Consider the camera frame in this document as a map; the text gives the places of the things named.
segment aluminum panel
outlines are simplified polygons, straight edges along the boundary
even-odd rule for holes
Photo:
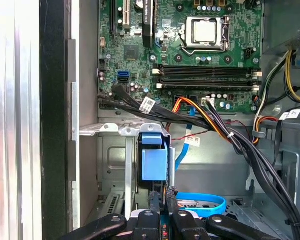
[[[39,47],[39,2],[0,1],[0,239],[5,240],[42,238]]]

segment barcode label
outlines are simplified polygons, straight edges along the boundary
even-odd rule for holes
[[[289,115],[286,119],[297,119],[300,114],[300,109],[292,110],[289,112]]]
[[[279,118],[279,120],[286,120],[286,118],[288,117],[289,112],[285,112],[284,114],[281,115],[281,117]]]
[[[200,137],[197,137],[197,136],[186,137],[184,140],[184,143],[189,144],[190,146],[199,148],[200,147]]]
[[[156,104],[155,100],[152,100],[149,97],[145,97],[139,110],[141,112],[144,112],[145,114],[149,114],[151,112],[151,109],[154,107],[154,105]]]

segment yellow wire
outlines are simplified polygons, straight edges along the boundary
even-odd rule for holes
[[[228,139],[227,139],[227,137],[225,137],[221,132],[220,132],[220,130],[218,129],[218,127],[217,127],[217,125],[213,122],[213,120],[210,118],[210,116],[206,113],[206,112],[204,112],[204,111],[202,111],[202,109],[197,105],[197,104],[195,104],[193,101],[191,101],[190,99],[188,99],[188,98],[185,98],[185,97],[180,97],[182,100],[184,100],[185,102],[188,102],[189,104],[191,104],[192,106],[194,106],[197,110],[198,110],[198,112],[200,112],[203,116],[204,116],[204,118],[208,121],[208,123],[213,127],[213,129],[220,135],[220,137],[222,137],[222,138],[224,138],[225,140],[227,140],[227,141],[229,141]]]
[[[292,86],[292,82],[291,82],[291,72],[290,72],[290,67],[291,67],[291,58],[292,58],[292,53],[293,51],[289,51],[289,54],[286,58],[286,62],[285,62],[285,80],[289,89],[289,92],[291,93],[291,95],[294,96],[294,98],[296,98],[297,100],[300,101],[300,96],[298,96]]]

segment black plastic handle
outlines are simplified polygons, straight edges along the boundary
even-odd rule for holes
[[[206,219],[205,229],[208,233],[230,240],[279,240],[274,236],[219,214]]]
[[[60,240],[103,240],[124,232],[126,227],[124,216],[109,214],[62,236]]]

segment pcie slot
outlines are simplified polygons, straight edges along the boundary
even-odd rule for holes
[[[171,78],[189,77],[198,78],[243,78],[254,77],[257,70],[243,67],[220,67],[220,66],[169,66],[154,64],[152,74]]]
[[[261,81],[224,81],[199,79],[160,79],[157,89],[223,89],[239,91],[258,91]]]
[[[116,35],[116,0],[110,0],[110,33],[114,38]]]
[[[130,29],[130,0],[123,0],[123,27]]]

